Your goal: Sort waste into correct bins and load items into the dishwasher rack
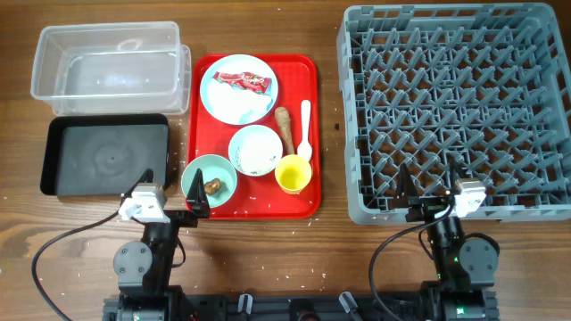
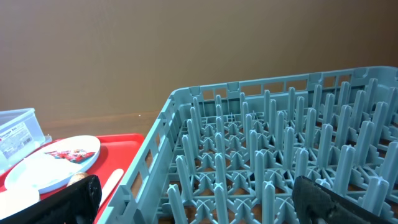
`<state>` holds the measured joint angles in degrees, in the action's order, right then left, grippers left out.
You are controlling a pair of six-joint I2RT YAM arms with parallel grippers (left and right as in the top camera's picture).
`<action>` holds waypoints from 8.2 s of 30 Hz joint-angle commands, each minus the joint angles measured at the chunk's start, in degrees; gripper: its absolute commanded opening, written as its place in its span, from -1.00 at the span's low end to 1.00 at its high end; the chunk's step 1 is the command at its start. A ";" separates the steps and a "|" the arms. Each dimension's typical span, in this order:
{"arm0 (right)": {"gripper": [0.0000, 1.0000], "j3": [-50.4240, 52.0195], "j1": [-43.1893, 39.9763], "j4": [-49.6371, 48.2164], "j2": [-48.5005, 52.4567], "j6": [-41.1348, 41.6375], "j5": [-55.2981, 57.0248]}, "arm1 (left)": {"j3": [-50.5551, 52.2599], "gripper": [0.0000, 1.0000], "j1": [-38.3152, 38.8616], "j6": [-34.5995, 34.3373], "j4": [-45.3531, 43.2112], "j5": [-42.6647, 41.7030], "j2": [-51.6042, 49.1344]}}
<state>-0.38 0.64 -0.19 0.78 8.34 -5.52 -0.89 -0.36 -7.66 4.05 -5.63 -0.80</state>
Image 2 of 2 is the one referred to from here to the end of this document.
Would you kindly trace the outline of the brown root vegetable piece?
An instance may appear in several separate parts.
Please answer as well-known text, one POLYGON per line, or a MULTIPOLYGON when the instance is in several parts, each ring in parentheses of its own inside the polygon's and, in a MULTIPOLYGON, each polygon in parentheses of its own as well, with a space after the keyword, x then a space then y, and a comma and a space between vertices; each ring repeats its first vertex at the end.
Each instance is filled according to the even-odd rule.
POLYGON ((88 177, 88 174, 86 172, 77 172, 76 174, 71 176, 70 180, 68 181, 67 187, 80 181, 81 179, 84 179, 85 177, 88 177))

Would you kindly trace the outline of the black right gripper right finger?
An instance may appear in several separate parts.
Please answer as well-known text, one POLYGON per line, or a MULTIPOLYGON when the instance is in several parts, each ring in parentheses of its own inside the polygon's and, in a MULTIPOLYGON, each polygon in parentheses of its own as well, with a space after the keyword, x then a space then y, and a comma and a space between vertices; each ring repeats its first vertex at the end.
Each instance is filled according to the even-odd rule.
POLYGON ((292 200, 301 224, 312 224, 319 219, 328 224, 388 223, 386 219, 350 202, 304 175, 295 179, 292 200))

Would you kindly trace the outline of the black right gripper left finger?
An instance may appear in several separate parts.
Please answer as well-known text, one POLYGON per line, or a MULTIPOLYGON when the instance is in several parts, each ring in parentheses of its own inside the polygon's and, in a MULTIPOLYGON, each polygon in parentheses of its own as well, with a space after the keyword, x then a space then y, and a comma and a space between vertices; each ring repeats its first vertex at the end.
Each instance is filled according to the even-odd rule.
POLYGON ((2 224, 93 224, 102 189, 99 177, 89 175, 63 190, 1 220, 2 224))

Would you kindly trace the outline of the large pale blue plate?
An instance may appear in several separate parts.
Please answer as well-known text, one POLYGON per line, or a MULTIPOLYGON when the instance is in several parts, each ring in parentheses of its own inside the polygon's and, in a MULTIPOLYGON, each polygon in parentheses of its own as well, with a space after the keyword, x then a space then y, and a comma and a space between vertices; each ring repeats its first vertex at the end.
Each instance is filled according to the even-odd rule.
POLYGON ((5 178, 6 189, 33 188, 40 194, 51 192, 68 183, 77 172, 87 171, 100 154, 101 143, 95 136, 74 136, 53 142, 18 163, 5 178), (95 152, 89 159, 74 163, 45 154, 50 151, 83 149, 95 152))

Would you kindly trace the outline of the red snack wrapper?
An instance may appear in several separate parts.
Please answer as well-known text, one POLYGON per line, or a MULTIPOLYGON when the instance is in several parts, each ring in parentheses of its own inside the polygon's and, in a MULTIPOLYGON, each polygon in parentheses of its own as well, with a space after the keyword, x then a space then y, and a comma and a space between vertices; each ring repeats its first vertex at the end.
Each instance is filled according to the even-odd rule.
POLYGON ((51 155, 56 159, 66 159, 70 162, 81 163, 92 157, 95 154, 95 152, 86 151, 83 149, 75 149, 68 151, 50 151, 46 152, 45 154, 51 155))

